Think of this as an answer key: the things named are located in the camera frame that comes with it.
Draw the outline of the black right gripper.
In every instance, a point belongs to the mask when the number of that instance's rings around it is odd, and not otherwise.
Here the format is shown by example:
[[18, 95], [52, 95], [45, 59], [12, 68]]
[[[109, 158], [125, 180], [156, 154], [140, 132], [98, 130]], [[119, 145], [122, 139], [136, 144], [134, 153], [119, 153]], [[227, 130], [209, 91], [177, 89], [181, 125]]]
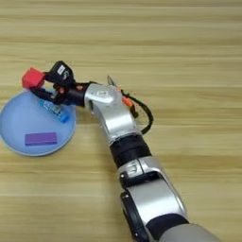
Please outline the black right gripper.
[[84, 107], [84, 97], [91, 82], [77, 82], [67, 87], [54, 85], [55, 93], [47, 92], [44, 88], [33, 87], [30, 92], [40, 99], [54, 102], [57, 105], [76, 105]]

